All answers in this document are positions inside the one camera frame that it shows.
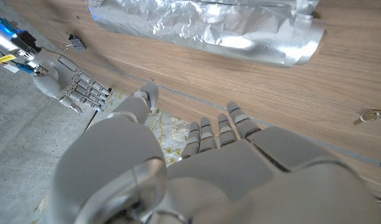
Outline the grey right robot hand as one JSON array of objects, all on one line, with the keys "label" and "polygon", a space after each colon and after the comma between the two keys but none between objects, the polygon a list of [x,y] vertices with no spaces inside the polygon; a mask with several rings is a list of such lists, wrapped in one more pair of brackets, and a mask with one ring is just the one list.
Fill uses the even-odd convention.
[{"label": "grey right robot hand", "polygon": [[33,82],[47,96],[82,114],[81,106],[101,111],[110,94],[68,57],[42,48],[27,63],[34,69]]}]

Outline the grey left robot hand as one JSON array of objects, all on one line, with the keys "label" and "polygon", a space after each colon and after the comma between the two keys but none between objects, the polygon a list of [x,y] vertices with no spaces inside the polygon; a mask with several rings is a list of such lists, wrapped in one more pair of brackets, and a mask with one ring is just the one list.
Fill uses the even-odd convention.
[{"label": "grey left robot hand", "polygon": [[86,130],[60,158],[47,223],[381,223],[365,182],[321,146],[260,129],[236,103],[192,123],[167,165],[146,126],[150,83]]}]

